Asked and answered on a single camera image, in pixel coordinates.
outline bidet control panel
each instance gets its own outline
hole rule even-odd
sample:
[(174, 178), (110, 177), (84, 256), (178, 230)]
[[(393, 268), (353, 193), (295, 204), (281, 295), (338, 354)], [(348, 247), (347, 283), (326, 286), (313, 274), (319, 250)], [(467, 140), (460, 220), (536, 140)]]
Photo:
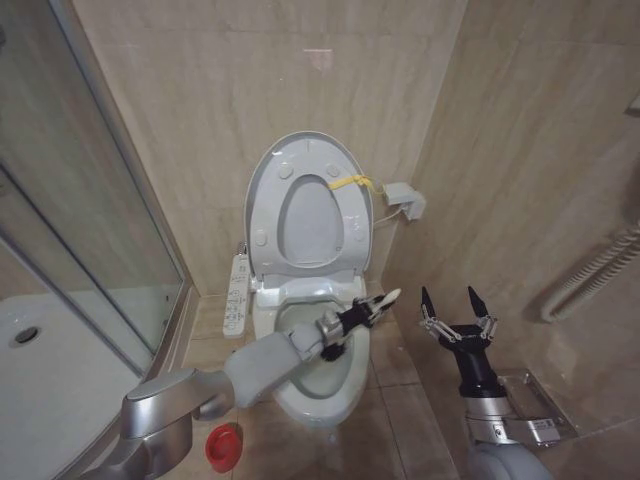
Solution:
[(244, 333), (249, 303), (250, 279), (249, 255), (246, 253), (235, 255), (231, 266), (227, 306), (222, 325), (222, 333), (225, 338), (239, 338)]

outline shower drain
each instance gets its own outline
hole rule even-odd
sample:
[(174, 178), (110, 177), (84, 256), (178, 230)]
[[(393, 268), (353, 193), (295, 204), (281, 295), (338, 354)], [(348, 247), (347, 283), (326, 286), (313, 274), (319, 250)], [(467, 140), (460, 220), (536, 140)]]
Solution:
[(40, 327), (29, 327), (18, 333), (13, 340), (17, 343), (17, 346), (26, 345), (32, 342), (40, 333)]

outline yellow cable tie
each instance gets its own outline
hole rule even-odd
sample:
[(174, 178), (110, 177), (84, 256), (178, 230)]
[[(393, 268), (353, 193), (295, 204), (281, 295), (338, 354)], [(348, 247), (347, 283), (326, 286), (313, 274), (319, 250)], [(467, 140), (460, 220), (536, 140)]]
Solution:
[(366, 175), (353, 175), (351, 177), (341, 178), (340, 180), (331, 182), (328, 185), (331, 190), (336, 190), (338, 188), (344, 187), (345, 185), (350, 185), (351, 183), (355, 183), (357, 185), (360, 185), (361, 187), (367, 187), (373, 193), (378, 195), (384, 193), (383, 191), (377, 191), (371, 179)]

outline toilet lid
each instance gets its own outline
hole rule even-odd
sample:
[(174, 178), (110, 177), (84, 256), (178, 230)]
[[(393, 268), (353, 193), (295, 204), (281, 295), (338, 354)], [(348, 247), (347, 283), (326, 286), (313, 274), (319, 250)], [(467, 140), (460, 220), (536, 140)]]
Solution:
[(372, 235), (369, 191), (355, 183), (329, 188), (361, 174), (351, 153), (323, 133), (294, 133), (267, 151), (245, 201), (249, 258), (259, 280), (366, 269)]

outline shower hose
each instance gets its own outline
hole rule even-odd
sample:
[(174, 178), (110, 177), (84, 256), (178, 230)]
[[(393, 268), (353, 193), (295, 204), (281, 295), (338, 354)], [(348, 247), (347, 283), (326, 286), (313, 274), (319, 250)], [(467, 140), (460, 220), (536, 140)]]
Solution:
[(571, 316), (631, 261), (640, 255), (640, 221), (553, 292), (541, 308), (543, 320), (556, 322)]

